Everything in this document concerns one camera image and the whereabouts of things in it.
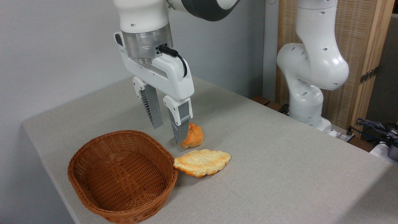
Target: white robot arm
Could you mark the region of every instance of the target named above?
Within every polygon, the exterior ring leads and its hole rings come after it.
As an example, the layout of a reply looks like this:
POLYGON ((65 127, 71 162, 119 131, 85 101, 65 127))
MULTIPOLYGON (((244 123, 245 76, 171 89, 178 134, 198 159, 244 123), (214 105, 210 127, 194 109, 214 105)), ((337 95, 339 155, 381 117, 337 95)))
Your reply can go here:
POLYGON ((177 143, 188 134, 193 117, 190 96, 194 92, 187 62, 171 49, 169 13, 180 10, 199 18, 218 21, 226 17, 239 0, 114 0, 119 10, 121 32, 115 40, 133 85, 154 128, 163 124, 156 90, 166 94, 177 143))
POLYGON ((337 1, 298 0, 296 32, 303 44, 287 44, 277 56, 289 87, 290 117, 331 135, 330 122, 321 117, 319 88, 341 87, 349 72, 334 34, 337 1))
MULTIPOLYGON (((134 74, 137 97, 154 128, 163 124, 156 89, 164 92, 177 143, 185 140, 193 117, 190 96, 194 92, 187 62, 171 49, 169 13, 179 10, 218 21, 239 0, 113 0, 119 10, 121 32, 115 34, 123 62, 134 74)), ((285 45, 277 63, 290 92, 290 116, 330 132, 321 118, 320 88, 334 90, 348 77, 348 65, 334 36, 337 0, 298 0, 296 30, 303 44, 285 45)))

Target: golden bread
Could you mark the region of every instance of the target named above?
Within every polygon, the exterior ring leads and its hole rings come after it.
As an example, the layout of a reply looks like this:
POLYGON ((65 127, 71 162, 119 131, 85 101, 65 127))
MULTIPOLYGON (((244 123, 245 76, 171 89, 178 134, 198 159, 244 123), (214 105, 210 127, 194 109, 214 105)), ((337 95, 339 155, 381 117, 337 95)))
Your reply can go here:
POLYGON ((203 143, 203 132, 199 125, 189 124, 187 139, 183 141, 180 146, 184 149, 189 147, 196 147, 203 143))
POLYGON ((188 175, 203 177, 206 174, 213 175, 222 170, 230 159, 231 155, 223 151, 192 150, 175 158, 173 166, 188 175))

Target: flat bread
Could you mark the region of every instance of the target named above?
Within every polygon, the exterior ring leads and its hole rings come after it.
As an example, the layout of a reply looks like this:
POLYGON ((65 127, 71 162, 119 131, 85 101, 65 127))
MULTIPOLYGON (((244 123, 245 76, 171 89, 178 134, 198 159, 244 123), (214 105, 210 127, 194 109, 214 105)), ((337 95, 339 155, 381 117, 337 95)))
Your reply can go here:
POLYGON ((206 174, 213 175, 222 170, 230 159, 231 155, 223 151, 192 150, 175 158, 173 166, 188 175, 203 177, 206 174))

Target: white wall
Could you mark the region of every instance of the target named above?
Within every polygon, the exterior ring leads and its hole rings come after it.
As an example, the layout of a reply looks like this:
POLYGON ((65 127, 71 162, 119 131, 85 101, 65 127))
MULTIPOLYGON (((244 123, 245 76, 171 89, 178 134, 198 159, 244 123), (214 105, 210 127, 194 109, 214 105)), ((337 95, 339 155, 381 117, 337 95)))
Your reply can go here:
MULTIPOLYGON (((214 23, 175 12, 175 49, 193 75, 260 94, 263 14, 257 0, 214 23)), ((111 0, 0 1, 0 223, 72 223, 21 123, 131 76, 118 27, 111 0)))
POLYGON ((275 101, 279 0, 266 0, 262 96, 275 101))

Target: wicker basket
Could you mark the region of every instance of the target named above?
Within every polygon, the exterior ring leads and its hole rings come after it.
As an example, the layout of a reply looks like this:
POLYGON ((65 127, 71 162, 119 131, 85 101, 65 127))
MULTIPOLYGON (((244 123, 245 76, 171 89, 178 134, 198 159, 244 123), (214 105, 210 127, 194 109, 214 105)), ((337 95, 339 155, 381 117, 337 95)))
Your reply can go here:
POLYGON ((177 180, 173 156, 146 133, 123 130, 96 137, 70 160, 68 178, 83 205, 115 223, 155 215, 177 180))

